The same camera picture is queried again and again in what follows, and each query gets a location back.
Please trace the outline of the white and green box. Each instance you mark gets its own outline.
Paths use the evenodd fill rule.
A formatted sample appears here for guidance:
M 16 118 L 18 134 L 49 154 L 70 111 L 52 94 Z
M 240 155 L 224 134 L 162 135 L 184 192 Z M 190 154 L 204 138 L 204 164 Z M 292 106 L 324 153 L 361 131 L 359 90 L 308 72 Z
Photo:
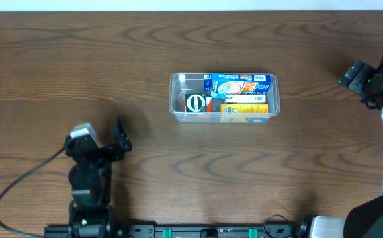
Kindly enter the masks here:
M 225 103 L 227 104 L 265 104 L 266 95 L 227 95 Z

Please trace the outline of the yellow Woods syrup box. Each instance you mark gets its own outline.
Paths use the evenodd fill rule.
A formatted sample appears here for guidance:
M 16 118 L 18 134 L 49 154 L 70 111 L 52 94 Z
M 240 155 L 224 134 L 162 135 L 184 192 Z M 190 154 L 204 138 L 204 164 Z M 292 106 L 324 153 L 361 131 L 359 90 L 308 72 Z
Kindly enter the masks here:
M 267 104 L 221 104 L 221 122 L 265 123 L 269 118 Z

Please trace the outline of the green round-logo box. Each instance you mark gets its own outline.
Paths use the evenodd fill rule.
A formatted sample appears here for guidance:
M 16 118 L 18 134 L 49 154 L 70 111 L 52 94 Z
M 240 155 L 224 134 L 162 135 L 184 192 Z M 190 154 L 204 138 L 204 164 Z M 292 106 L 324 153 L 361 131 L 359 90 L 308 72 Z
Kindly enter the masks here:
M 205 112 L 206 95 L 204 93 L 185 95 L 185 112 Z

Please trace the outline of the blue Kool Fever box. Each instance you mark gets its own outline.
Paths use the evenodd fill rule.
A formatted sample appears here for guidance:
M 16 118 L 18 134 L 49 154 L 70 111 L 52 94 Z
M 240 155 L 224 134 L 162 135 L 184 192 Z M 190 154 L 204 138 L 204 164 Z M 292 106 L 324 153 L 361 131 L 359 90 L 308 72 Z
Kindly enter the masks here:
M 229 95 L 264 95 L 271 87 L 272 75 L 211 73 L 204 75 L 204 91 L 213 98 Z

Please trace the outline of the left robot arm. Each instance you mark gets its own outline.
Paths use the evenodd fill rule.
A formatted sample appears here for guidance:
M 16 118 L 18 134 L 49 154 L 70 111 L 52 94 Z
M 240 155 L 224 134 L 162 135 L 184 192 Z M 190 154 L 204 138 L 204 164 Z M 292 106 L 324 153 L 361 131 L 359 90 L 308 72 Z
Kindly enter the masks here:
M 124 159 L 132 143 L 120 119 L 112 129 L 114 143 L 97 145 L 90 123 L 75 126 L 65 138 L 65 153 L 76 164 L 69 172 L 73 202 L 69 206 L 70 237 L 117 237 L 119 224 L 111 203 L 112 164 Z

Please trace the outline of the red Panadol box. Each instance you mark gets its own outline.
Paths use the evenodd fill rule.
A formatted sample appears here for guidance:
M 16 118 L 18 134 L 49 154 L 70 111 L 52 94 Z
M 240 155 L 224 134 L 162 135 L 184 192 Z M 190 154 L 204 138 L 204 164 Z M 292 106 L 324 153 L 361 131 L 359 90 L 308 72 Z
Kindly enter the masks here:
M 206 112 L 221 112 L 221 107 L 225 102 L 224 98 L 213 98 L 207 96 L 206 101 Z

